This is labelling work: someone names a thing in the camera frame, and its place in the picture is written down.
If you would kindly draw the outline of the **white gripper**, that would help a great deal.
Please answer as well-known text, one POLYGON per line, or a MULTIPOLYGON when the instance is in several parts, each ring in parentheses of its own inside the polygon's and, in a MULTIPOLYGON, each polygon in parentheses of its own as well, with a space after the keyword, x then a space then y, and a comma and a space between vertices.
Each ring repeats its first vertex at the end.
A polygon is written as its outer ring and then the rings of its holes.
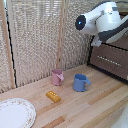
POLYGON ((99 40, 99 36, 94 36, 94 39, 92 40, 91 46, 97 46, 99 47, 101 45, 102 41, 99 40))

